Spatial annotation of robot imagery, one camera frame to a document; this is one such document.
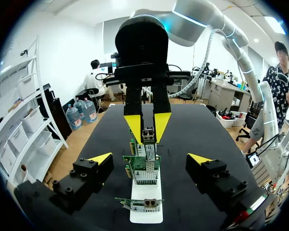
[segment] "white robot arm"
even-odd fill
[[[271,89],[266,81],[258,83],[251,60],[241,49],[249,43],[244,32],[223,15],[214,4],[206,0],[177,0],[171,12],[141,9],[135,11],[131,18],[141,16],[157,18],[164,25],[169,39],[182,46],[193,46],[208,26],[224,36],[222,39],[223,46],[235,58],[242,70],[249,84],[253,101],[255,103],[263,102],[263,143],[265,145],[259,149],[260,152],[264,150],[260,156],[261,164],[265,165],[267,169],[267,172],[264,173],[267,175],[266,178],[270,177],[273,183],[278,181],[278,184],[280,184],[283,181],[281,178],[285,176],[285,165],[287,165],[287,172],[289,169],[289,161],[287,164],[283,161],[284,149],[289,142],[289,135],[282,142],[275,139],[279,131]]]

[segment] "black and white shirt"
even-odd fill
[[[283,73],[279,64],[277,67],[271,66],[268,69],[266,76],[263,78],[263,81],[267,81],[271,87],[273,101],[276,109],[277,123],[278,127],[281,128],[289,107],[289,104],[286,100],[286,93],[289,92],[289,80],[288,83],[281,81],[277,77],[277,71],[280,74],[286,75],[289,79],[289,72]]]

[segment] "black tabletop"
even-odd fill
[[[226,162],[227,169],[239,180],[248,182],[248,192],[257,185],[241,151],[211,112],[202,105],[171,105],[171,117],[158,144],[161,156],[163,222],[133,224],[130,211],[115,197],[130,198],[132,179],[128,178],[122,155],[130,155],[129,127],[123,105],[110,107],[89,137],[79,157],[91,158],[113,153],[114,170],[98,194],[73,214],[89,229],[105,230],[218,230],[226,218],[210,198],[202,195],[185,170],[187,153]],[[144,126],[153,125],[153,105],[143,105]]]

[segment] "man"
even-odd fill
[[[114,94],[111,90],[110,87],[106,87],[106,85],[103,84],[103,81],[98,80],[98,79],[104,79],[106,78],[106,75],[98,75],[97,79],[95,78],[97,74],[101,73],[101,71],[99,70],[100,67],[100,62],[96,59],[93,60],[91,62],[91,67],[92,67],[92,72],[90,72],[89,74],[87,74],[85,81],[84,81],[84,87],[85,89],[91,89],[91,88],[97,88],[98,89],[98,93],[95,94],[95,96],[101,96],[101,95],[105,95],[108,94],[111,101],[115,101],[115,97]],[[90,94],[89,92],[89,96],[91,98],[94,98],[93,94]]]
[[[267,81],[271,87],[278,128],[281,129],[289,107],[289,54],[286,46],[282,42],[275,43],[275,50],[279,64],[277,66],[271,66],[268,69],[263,81]],[[261,111],[250,130],[250,139],[245,144],[242,153],[246,153],[262,136],[264,136],[264,126]]]

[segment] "blue water jug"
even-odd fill
[[[78,109],[75,107],[72,107],[70,104],[68,105],[68,109],[66,111],[66,117],[72,129],[79,129],[81,127],[82,121],[81,121]]]
[[[80,115],[81,120],[84,120],[84,119],[85,119],[85,115],[83,114],[82,108],[81,108],[82,102],[83,102],[83,101],[80,100],[80,99],[77,97],[77,98],[76,98],[76,102],[74,103],[74,107],[78,109],[78,112],[79,112],[79,115]]]
[[[96,109],[92,101],[85,98],[85,101],[82,102],[81,108],[83,114],[85,115],[85,119],[88,123],[92,123],[95,120],[97,120]]]

